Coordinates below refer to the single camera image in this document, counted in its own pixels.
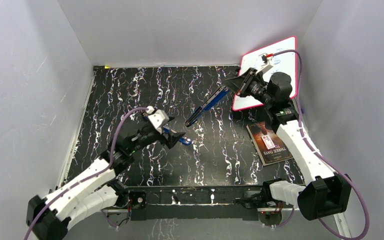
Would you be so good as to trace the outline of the pink framed whiteboard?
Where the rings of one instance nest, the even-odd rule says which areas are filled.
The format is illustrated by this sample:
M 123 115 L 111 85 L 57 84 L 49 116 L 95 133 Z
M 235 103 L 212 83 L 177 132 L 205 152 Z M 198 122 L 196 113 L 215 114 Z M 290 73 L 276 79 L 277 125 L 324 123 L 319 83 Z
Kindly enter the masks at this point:
M 284 50 L 295 50 L 297 41 L 295 36 L 277 41 L 258 50 L 249 52 L 242 56 L 239 75 L 242 75 L 249 68 L 259 70 L 263 66 L 263 54 L 275 54 Z M 293 99 L 297 95 L 297 78 L 299 76 L 298 57 L 293 52 L 283 53 L 273 57 L 273 67 L 263 75 L 263 79 L 268 82 L 272 74 L 283 72 L 291 77 L 292 91 L 290 97 Z M 233 96 L 233 111 L 242 111 L 250 108 L 260 107 L 263 104 L 252 96 L 239 97 Z

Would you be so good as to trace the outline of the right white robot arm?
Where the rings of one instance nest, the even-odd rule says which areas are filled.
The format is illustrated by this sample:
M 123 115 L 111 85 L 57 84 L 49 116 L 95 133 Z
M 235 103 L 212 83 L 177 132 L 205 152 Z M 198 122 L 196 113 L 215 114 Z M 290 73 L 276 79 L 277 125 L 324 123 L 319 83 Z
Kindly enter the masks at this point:
M 265 82 L 263 75 L 254 68 L 222 81 L 234 94 L 252 96 L 264 104 L 274 133 L 285 144 L 304 177 L 305 185 L 281 179 L 266 181 L 260 198 L 268 207 L 284 202 L 299 208 L 309 221 L 343 213 L 348 207 L 351 185 L 320 160 L 320 152 L 306 136 L 290 98 L 291 82 L 291 77 L 283 72 L 275 72 Z

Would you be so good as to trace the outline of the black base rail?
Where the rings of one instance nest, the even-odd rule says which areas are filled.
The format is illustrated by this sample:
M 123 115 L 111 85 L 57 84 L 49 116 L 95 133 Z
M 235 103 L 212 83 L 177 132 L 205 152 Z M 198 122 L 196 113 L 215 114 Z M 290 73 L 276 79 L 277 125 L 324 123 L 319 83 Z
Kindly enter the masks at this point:
M 125 214 L 132 221 L 157 219 L 242 219 L 258 221 L 274 214 L 281 219 L 292 205 L 263 198 L 261 185 L 130 186 L 123 201 L 106 214 Z

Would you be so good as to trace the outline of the blue stapler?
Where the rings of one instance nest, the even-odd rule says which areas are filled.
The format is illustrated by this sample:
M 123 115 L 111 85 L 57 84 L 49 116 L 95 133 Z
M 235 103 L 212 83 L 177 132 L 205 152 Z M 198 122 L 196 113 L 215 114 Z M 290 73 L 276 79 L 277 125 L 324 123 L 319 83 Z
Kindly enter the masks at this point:
M 185 121 L 185 126 L 192 126 L 204 112 L 209 111 L 213 106 L 215 106 L 222 98 L 228 94 L 229 91 L 230 90 L 226 86 L 220 86 L 215 92 L 211 94 L 207 100 L 205 100 L 199 107 L 195 109 L 193 114 Z
M 175 130 L 174 128 L 171 128 L 169 126 L 163 126 L 163 130 L 166 132 L 166 133 L 171 133 L 171 134 L 178 134 L 179 131 Z M 181 136 L 179 139 L 178 139 L 178 142 L 180 142 L 181 144 L 183 144 L 184 146 L 189 146 L 192 144 L 192 139 L 189 138 L 188 136 L 186 135 L 183 135 Z

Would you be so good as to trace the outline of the dark brown book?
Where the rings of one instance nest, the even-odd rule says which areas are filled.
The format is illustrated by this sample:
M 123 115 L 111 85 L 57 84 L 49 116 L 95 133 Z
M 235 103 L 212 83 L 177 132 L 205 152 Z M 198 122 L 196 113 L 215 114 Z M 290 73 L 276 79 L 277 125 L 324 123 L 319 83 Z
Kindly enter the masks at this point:
M 264 121 L 248 124 L 246 129 L 263 166 L 293 159 L 285 143 Z

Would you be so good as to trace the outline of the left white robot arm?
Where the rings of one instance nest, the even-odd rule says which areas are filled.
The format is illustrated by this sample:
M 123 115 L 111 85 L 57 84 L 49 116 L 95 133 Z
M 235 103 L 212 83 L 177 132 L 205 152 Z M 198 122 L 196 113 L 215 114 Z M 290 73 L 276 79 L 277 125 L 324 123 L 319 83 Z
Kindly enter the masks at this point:
M 186 146 L 192 143 L 184 132 L 167 126 L 158 132 L 150 124 L 134 135 L 115 136 L 113 141 L 114 145 L 109 144 L 106 151 L 66 185 L 29 200 L 25 239 L 33 233 L 39 240 L 62 240 L 73 226 L 94 213 L 109 207 L 130 209 L 131 194 L 117 176 L 134 162 L 133 154 L 155 142 L 169 149 L 178 142 Z

